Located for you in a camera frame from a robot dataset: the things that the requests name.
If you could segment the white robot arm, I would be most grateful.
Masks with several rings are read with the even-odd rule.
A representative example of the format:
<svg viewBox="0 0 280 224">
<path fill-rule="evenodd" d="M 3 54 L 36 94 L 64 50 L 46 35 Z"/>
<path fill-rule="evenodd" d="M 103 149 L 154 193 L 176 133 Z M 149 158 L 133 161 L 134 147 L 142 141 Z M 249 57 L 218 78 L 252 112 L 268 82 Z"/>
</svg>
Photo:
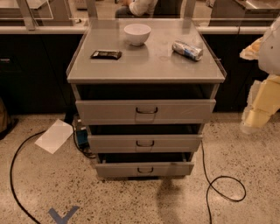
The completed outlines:
<svg viewBox="0 0 280 224">
<path fill-rule="evenodd" d="M 261 38 L 243 49 L 240 57 L 258 60 L 259 68 L 269 75 L 264 81 L 253 82 L 241 116 L 241 131 L 252 134 L 280 109 L 280 17 Z"/>
</svg>

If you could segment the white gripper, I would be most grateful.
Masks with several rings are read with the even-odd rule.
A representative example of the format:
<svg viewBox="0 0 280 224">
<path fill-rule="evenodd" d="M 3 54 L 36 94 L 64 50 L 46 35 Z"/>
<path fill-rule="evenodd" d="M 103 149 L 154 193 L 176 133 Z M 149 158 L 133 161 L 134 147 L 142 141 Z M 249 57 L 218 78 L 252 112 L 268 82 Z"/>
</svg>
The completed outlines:
<svg viewBox="0 0 280 224">
<path fill-rule="evenodd" d="M 270 74 L 264 81 L 255 80 L 249 90 L 247 107 L 241 116 L 240 129 L 253 134 L 280 109 L 280 76 Z"/>
</svg>

